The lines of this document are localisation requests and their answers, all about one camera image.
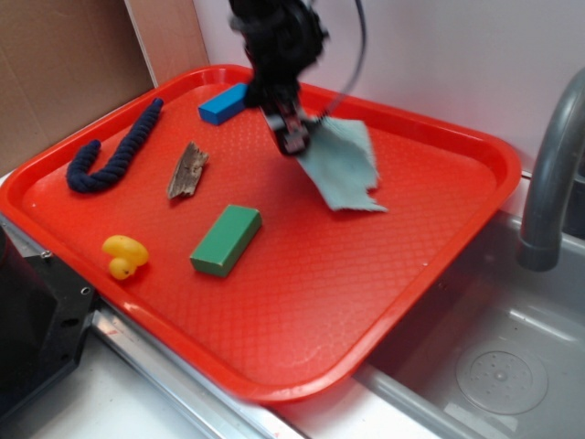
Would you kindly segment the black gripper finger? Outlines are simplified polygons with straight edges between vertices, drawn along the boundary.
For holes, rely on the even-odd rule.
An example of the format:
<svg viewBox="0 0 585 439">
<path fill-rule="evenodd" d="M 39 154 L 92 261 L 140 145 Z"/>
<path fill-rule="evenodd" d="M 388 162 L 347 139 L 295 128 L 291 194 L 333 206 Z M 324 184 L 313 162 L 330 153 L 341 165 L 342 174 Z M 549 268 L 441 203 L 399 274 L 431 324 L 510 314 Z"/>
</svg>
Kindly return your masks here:
<svg viewBox="0 0 585 439">
<path fill-rule="evenodd" d="M 261 107 L 261 112 L 279 152 L 282 155 L 288 155 L 285 142 L 285 135 L 287 135 L 288 131 L 283 118 L 270 108 Z"/>
<path fill-rule="evenodd" d="M 286 155 L 298 155 L 305 151 L 310 143 L 309 119 L 298 105 L 293 106 L 284 118 L 286 133 L 283 148 Z"/>
</svg>

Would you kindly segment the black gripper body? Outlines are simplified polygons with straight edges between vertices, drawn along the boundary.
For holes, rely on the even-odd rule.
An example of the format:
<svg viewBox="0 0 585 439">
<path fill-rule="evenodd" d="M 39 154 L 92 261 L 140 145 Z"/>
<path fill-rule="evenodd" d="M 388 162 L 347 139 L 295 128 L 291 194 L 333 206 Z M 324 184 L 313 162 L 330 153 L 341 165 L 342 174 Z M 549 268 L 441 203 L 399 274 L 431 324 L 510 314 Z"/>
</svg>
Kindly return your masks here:
<svg viewBox="0 0 585 439">
<path fill-rule="evenodd" d="M 328 37 L 319 15 L 303 1 L 231 1 L 230 27 L 244 38 L 253 68 L 245 105 L 293 104 L 300 74 L 321 56 Z"/>
</svg>

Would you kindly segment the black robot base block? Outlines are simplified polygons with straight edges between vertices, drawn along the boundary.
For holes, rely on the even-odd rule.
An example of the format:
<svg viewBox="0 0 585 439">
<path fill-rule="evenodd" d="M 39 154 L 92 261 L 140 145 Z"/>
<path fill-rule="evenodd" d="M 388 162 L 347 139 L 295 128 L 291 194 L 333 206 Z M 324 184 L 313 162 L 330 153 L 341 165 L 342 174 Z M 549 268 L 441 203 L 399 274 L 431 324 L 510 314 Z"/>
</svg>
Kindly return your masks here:
<svg viewBox="0 0 585 439">
<path fill-rule="evenodd" d="M 57 256 L 22 255 L 1 232 L 1 419 L 80 363 L 95 288 Z"/>
</svg>

